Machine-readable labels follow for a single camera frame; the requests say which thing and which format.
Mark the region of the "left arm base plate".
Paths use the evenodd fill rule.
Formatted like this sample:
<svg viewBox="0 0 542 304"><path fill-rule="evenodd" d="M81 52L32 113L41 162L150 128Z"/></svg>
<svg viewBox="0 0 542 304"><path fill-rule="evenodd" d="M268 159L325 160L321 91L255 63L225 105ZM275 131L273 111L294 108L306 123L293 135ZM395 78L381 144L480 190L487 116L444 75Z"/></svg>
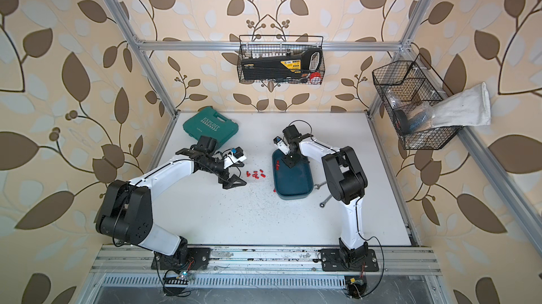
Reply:
<svg viewBox="0 0 542 304"><path fill-rule="evenodd" d="M179 247L171 256L158 254L158 258L152 261L152 270L184 271L205 270L210 261L211 249L208 247Z"/></svg>

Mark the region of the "teal plastic storage box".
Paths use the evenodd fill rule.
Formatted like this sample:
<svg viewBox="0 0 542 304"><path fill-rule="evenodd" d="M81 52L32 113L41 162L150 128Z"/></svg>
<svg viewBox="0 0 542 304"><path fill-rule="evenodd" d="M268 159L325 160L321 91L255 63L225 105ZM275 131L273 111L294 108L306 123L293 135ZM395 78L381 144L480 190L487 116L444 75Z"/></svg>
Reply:
<svg viewBox="0 0 542 304"><path fill-rule="evenodd" d="M302 158L292 168L284 161L285 155L280 150L272 154L274 190L283 200L303 199L313 190L313 176L307 158ZM275 170L279 161L279 171Z"/></svg>

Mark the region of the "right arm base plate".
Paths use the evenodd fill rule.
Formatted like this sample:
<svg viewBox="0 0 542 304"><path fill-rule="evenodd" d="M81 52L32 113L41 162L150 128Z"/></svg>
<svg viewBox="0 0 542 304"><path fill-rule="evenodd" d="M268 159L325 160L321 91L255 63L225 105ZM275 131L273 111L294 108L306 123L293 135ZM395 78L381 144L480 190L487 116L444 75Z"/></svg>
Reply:
<svg viewBox="0 0 542 304"><path fill-rule="evenodd" d="M361 249L359 253L347 253L345 249L319 250L322 269L325 272L379 272L380 266L373 249Z"/></svg>

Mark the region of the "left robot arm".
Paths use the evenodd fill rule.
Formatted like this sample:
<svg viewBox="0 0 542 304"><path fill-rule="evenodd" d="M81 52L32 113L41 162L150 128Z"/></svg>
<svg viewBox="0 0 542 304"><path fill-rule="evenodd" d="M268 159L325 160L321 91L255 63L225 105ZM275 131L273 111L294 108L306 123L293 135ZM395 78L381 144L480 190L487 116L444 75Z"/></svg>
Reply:
<svg viewBox="0 0 542 304"><path fill-rule="evenodd" d="M217 140L203 136L189 148L183 148L165 164L129 181L115 180L107 187L96 219L96 231L114 243L151 250L176 264L188 259L188 242L154 222L152 202L163 192L197 171L217 177L223 189L246 185L229 168L241 168L246 156L241 147L215 155Z"/></svg>

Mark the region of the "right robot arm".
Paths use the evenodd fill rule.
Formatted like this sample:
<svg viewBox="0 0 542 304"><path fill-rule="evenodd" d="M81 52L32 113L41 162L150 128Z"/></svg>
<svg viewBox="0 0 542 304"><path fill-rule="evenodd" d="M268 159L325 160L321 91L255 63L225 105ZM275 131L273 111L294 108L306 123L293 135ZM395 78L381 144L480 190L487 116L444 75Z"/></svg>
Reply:
<svg viewBox="0 0 542 304"><path fill-rule="evenodd" d="M311 134L301 134L295 125L289 125L282 133L273 142L285 155L288 167L303 158L321 163L330 195L343 203L340 246L347 251L360 248L365 242L361 210L368 180L354 149L323 144Z"/></svg>

